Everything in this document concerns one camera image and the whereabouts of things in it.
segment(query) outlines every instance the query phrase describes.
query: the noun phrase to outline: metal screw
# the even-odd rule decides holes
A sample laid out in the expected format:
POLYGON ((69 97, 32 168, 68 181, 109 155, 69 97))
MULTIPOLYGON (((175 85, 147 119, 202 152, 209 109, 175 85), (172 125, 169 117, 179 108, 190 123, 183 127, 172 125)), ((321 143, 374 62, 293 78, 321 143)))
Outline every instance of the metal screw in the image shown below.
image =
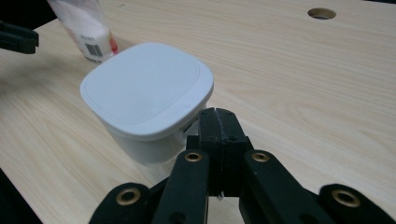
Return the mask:
POLYGON ((335 189, 332 191, 332 197, 340 204, 348 207, 359 207, 361 206, 361 201, 353 193, 343 190, 335 189))
POLYGON ((270 160, 270 157, 262 152, 255 152, 251 155, 251 158, 255 161, 266 162, 270 160))
POLYGON ((197 152, 190 152, 184 157, 187 161, 200 161, 202 155, 197 152))
POLYGON ((116 201, 119 205, 130 205, 137 202, 140 198, 140 190, 137 188, 123 189, 117 195, 116 201))

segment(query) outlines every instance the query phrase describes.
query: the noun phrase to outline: black clamp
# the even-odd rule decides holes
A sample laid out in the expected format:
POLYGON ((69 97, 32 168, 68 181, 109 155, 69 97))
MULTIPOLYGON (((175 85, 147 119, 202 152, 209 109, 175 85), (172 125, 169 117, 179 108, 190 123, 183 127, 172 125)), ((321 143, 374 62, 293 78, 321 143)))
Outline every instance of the black clamp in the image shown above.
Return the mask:
POLYGON ((38 33, 24 27, 0 21, 0 49, 34 54, 38 33))
POLYGON ((238 197, 245 223, 396 223, 350 187, 304 189, 274 155, 253 148, 233 112, 215 108, 199 113, 199 133, 188 137, 168 178, 151 189, 114 188, 90 223, 202 224, 209 196, 238 197))

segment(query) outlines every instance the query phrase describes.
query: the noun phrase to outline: container lid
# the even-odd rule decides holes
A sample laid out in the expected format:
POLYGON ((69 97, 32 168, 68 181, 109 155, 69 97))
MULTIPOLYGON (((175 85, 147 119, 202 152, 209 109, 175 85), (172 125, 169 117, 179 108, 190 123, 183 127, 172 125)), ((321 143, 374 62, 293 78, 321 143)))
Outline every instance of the container lid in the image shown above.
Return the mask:
POLYGON ((137 140, 159 139, 180 129, 212 91, 206 65, 161 43, 124 50, 93 69, 80 86, 96 116, 137 140))

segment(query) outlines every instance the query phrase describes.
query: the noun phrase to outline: barcode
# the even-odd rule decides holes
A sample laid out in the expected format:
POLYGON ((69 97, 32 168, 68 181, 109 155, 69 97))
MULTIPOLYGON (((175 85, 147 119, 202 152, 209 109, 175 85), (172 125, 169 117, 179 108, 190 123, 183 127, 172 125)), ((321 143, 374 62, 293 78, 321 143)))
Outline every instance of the barcode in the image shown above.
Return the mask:
POLYGON ((99 49, 99 46, 89 44, 85 44, 85 46, 87 46, 87 49, 91 55, 96 57, 103 57, 102 51, 99 49))

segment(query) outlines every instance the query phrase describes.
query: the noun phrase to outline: wood grain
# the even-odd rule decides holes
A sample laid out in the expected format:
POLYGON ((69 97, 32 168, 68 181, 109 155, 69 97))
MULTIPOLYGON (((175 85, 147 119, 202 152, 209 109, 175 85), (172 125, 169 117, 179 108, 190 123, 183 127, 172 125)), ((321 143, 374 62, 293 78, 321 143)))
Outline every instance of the wood grain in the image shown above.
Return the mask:
MULTIPOLYGON (((207 106, 238 117, 307 189, 341 183, 396 218, 396 6, 363 1, 102 0, 121 50, 163 42, 207 64, 207 106), (325 7, 320 21, 307 11, 325 7)), ((87 223, 126 182, 151 186, 79 95, 97 64, 58 21, 35 55, 0 49, 0 166, 44 223, 87 223)), ((241 223, 236 199, 209 223, 241 223)))

